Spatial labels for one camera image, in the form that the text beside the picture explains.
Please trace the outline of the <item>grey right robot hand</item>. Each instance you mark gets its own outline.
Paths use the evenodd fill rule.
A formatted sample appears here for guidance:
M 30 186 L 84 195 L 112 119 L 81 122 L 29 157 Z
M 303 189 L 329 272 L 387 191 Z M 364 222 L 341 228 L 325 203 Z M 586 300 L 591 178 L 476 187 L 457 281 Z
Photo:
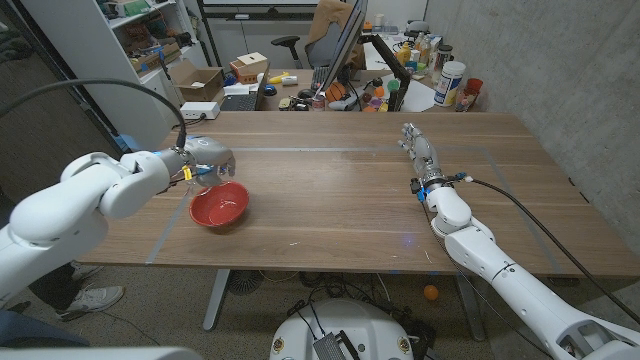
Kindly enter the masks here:
M 402 128 L 403 140 L 399 146 L 412 161 L 417 182 L 428 192 L 443 187 L 446 177 L 443 175 L 437 151 L 428 138 L 412 123 L 405 123 Z

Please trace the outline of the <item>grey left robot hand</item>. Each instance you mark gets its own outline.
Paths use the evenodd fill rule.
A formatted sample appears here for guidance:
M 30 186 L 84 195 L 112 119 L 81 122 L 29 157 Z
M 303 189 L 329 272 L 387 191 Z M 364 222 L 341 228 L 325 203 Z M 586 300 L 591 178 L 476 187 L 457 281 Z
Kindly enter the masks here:
M 171 175 L 184 166 L 192 167 L 192 179 L 202 187 L 221 185 L 223 175 L 233 177 L 236 173 L 232 150 L 204 135 L 188 136 L 182 148 L 170 148 L 162 159 Z

